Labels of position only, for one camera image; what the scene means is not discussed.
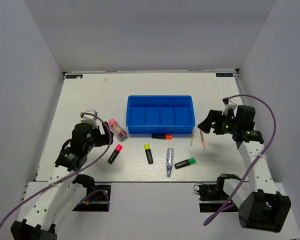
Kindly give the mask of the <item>pink cap black highlighter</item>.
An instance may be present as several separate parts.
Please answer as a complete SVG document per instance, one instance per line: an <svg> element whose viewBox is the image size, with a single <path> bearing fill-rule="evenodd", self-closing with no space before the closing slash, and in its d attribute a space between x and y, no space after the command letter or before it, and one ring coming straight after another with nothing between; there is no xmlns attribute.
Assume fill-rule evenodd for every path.
<svg viewBox="0 0 300 240"><path fill-rule="evenodd" d="M121 144L118 144L116 146L116 148L113 150L113 152L112 152L112 154L109 157L107 162L109 164L112 164L115 161L115 159L118 157L118 155L119 155L119 153L121 152L122 149L123 149L123 146Z"/></svg>

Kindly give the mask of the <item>pink glue stick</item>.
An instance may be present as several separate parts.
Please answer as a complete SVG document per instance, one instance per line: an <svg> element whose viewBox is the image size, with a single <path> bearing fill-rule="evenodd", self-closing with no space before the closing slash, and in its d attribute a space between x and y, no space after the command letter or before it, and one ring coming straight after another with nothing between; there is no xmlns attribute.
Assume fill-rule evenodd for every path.
<svg viewBox="0 0 300 240"><path fill-rule="evenodd" d="M110 119L108 121L108 125L120 141L124 141L128 137L127 132L118 124L115 119Z"/></svg>

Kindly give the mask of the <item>thin yellow highlighter pen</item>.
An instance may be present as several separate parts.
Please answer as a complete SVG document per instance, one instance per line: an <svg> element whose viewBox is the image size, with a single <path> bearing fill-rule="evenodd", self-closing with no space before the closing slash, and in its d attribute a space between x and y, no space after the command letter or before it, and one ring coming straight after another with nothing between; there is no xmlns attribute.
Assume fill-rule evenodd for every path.
<svg viewBox="0 0 300 240"><path fill-rule="evenodd" d="M192 131L191 131L191 135L190 135L190 143L189 143L189 146L192 147L193 146L193 142L194 142L194 128L192 128Z"/></svg>

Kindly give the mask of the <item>yellow cap black highlighter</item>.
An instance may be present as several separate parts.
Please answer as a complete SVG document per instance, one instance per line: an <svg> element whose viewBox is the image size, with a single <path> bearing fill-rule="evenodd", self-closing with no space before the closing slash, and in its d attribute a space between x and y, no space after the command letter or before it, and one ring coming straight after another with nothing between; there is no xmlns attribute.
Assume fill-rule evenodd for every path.
<svg viewBox="0 0 300 240"><path fill-rule="evenodd" d="M153 160L153 156L152 156L150 145L148 143L144 144L144 150L145 150L145 154L146 154L146 158L147 158L148 164L149 165L153 164L154 160Z"/></svg>

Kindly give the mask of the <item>orange cap black highlighter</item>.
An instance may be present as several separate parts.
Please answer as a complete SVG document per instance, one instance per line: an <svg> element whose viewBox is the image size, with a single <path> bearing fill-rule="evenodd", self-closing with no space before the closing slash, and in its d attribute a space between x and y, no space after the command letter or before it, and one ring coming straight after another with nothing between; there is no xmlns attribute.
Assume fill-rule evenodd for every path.
<svg viewBox="0 0 300 240"><path fill-rule="evenodd" d="M159 140L171 140L173 138L172 134L166 133L157 133L151 135L152 139L159 139Z"/></svg>

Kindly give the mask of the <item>green cap black highlighter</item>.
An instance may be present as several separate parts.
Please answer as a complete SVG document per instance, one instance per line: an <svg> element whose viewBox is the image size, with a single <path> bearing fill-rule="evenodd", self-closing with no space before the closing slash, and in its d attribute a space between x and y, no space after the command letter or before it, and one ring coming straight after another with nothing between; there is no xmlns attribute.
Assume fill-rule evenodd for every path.
<svg viewBox="0 0 300 240"><path fill-rule="evenodd" d="M181 168L184 168L184 167L187 167L187 166L190 166L190 165L193 165L196 163L196 159L194 157L192 158L189 158L189 159L186 159L186 160L183 160L183 161L180 161L178 163L175 163L174 164L174 167L175 169L181 169Z"/></svg>

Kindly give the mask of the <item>clear blue-tip glue pen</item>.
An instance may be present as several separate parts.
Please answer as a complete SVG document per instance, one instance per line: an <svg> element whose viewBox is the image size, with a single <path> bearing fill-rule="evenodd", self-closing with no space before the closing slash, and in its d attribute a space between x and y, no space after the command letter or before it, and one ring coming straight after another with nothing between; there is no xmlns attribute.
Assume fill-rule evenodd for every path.
<svg viewBox="0 0 300 240"><path fill-rule="evenodd" d="M169 178L171 176L174 162L174 149L168 148L166 152L166 175Z"/></svg>

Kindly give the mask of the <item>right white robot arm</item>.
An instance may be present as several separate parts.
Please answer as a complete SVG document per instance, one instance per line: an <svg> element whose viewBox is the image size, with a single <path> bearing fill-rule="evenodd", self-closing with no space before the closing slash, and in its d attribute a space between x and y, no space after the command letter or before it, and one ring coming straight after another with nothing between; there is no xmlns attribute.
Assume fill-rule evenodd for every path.
<svg viewBox="0 0 300 240"><path fill-rule="evenodd" d="M243 159L247 174L222 174L215 187L216 195L226 200L231 197L238 208L242 228L279 233L291 208L288 196L282 195L271 176L264 139L255 130L254 107L230 104L225 110L210 110L198 128L208 134L230 134Z"/></svg>

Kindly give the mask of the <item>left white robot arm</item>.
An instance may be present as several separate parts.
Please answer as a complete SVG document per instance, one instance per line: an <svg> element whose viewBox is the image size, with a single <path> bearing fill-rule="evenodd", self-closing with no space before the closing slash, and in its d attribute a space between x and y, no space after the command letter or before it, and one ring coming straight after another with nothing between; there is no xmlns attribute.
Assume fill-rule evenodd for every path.
<svg viewBox="0 0 300 240"><path fill-rule="evenodd" d="M75 125L71 138L61 147L47 186L34 194L38 200L26 216L12 224L10 231L15 240L57 239L56 226L61 217L95 196L94 178L82 171L93 148L113 143L109 125L103 122L102 127L104 133L94 118Z"/></svg>

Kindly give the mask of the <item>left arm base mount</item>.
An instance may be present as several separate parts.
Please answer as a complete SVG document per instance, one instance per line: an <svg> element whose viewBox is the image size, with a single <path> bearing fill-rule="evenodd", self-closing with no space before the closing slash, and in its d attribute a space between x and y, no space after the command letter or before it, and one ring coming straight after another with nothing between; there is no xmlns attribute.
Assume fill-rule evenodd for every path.
<svg viewBox="0 0 300 240"><path fill-rule="evenodd" d="M109 212L112 186L95 184L86 191L86 197L74 209L74 212Z"/></svg>

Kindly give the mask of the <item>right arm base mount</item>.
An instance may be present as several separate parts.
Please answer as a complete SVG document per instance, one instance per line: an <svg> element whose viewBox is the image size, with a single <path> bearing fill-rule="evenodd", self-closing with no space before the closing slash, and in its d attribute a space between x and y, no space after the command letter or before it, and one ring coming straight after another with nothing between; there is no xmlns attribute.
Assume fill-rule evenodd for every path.
<svg viewBox="0 0 300 240"><path fill-rule="evenodd" d="M216 183L196 183L193 186L193 192L198 195L201 213L215 213L229 197L217 187Z"/></svg>

